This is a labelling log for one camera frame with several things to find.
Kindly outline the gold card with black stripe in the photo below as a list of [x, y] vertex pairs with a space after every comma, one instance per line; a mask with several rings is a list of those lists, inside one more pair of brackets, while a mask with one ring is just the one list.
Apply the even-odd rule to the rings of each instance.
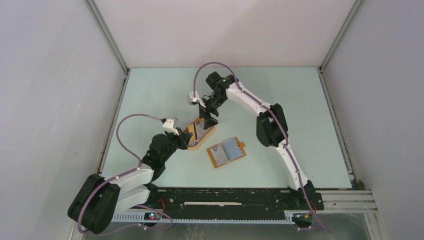
[[190, 142], [195, 142], [198, 139], [197, 124], [195, 122], [191, 123], [187, 127], [187, 130], [188, 130], [189, 133], [192, 134], [192, 136], [190, 138]]

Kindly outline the silver VIP card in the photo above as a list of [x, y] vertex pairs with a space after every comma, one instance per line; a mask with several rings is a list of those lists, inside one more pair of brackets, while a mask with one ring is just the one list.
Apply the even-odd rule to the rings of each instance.
[[204, 125], [205, 123], [203, 120], [195, 122], [193, 124], [193, 130], [194, 130], [193, 145], [194, 146], [199, 144], [207, 134], [207, 131], [204, 129]]
[[210, 149], [210, 152], [211, 152], [212, 158], [213, 158], [213, 160], [214, 160], [214, 162], [217, 166], [224, 165], [229, 160], [226, 153], [225, 153], [224, 148], [222, 147], [222, 145], [212, 147]]

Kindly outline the beige oval plastic tray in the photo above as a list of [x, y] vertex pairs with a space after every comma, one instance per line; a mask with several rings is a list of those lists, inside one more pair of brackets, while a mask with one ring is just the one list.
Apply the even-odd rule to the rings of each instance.
[[[196, 118], [192, 123], [196, 123], [196, 122], [199, 122], [199, 121], [204, 121], [204, 119], [203, 118], [200, 118], [200, 117], [198, 117], [198, 118]], [[203, 140], [199, 143], [199, 144], [197, 144], [197, 145], [193, 145], [193, 142], [189, 142], [189, 144], [188, 144], [188, 149], [189, 150], [195, 150], [195, 149], [197, 149], [197, 148], [199, 148], [205, 141], [206, 141], [206, 139], [208, 139], [211, 135], [212, 135], [212, 133], [215, 131], [215, 126], [213, 126], [213, 127], [210, 127], [210, 128], [208, 128], [207, 130], [206, 130], [206, 135], [205, 135], [205, 137], [203, 138]]]

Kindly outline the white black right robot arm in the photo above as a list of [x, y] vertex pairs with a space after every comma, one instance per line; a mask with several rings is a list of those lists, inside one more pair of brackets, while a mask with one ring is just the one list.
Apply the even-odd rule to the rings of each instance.
[[291, 204], [297, 209], [308, 206], [316, 189], [301, 169], [292, 150], [282, 106], [261, 100], [233, 74], [222, 77], [215, 71], [207, 76], [206, 83], [212, 89], [208, 97], [200, 97], [196, 90], [188, 95], [189, 103], [198, 105], [199, 117], [204, 119], [204, 128], [218, 124], [218, 109], [227, 100], [253, 113], [256, 117], [256, 138], [264, 147], [272, 147], [281, 159], [288, 187], [292, 192]]

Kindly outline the orange leather card holder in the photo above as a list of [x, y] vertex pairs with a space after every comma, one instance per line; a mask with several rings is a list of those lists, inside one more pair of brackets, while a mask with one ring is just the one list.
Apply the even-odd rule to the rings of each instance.
[[[213, 156], [211, 154], [211, 148], [219, 146], [219, 145], [222, 145], [222, 147], [224, 148], [224, 151], [225, 151], [225, 153], [228, 157], [228, 162], [226, 164], [217, 166], [216, 163], [214, 162]], [[209, 156], [209, 158], [212, 162], [212, 165], [214, 166], [215, 169], [217, 169], [217, 168], [220, 168], [220, 167], [227, 165], [231, 162], [234, 162], [234, 161], [236, 161], [240, 158], [245, 157], [247, 155], [246, 151], [245, 151], [245, 147], [246, 147], [246, 145], [245, 145], [244, 142], [241, 142], [237, 137], [233, 137], [233, 138], [227, 139], [227, 140], [225, 140], [221, 143], [218, 143], [214, 146], [207, 148], [206, 152], [207, 152], [207, 154], [208, 154], [208, 156]]]

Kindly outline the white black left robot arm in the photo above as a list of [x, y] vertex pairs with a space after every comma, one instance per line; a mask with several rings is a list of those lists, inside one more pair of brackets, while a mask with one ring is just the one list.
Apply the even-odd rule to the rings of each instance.
[[145, 208], [156, 206], [158, 194], [148, 185], [163, 174], [166, 162], [177, 150], [188, 149], [193, 136], [176, 130], [153, 136], [136, 167], [110, 177], [94, 173], [85, 180], [67, 211], [80, 233], [100, 234], [117, 213], [141, 204]]

